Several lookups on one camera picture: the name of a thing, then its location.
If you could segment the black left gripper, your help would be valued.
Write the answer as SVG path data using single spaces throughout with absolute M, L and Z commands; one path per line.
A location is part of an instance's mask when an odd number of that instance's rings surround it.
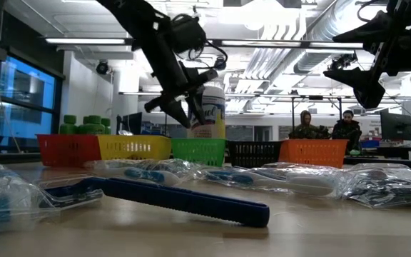
M 160 108 L 185 128 L 191 123 L 177 97 L 184 95 L 188 111 L 204 125 L 203 85 L 218 77 L 213 68 L 187 68 L 177 59 L 177 54 L 197 51 L 206 45 L 206 33 L 197 21 L 167 21 L 143 28 L 133 37 L 133 49 L 141 49 L 162 87 L 161 95 L 145 105 L 150 112 Z

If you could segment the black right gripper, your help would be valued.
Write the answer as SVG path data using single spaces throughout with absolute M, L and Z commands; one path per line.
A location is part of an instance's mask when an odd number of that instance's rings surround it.
M 366 24 L 333 37 L 336 43 L 372 43 L 375 55 L 371 71 L 324 71 L 323 75 L 351 88 L 365 109 L 377 108 L 385 94 L 379 83 L 381 74 L 395 76 L 411 71 L 411 6 L 396 6 L 378 11 Z

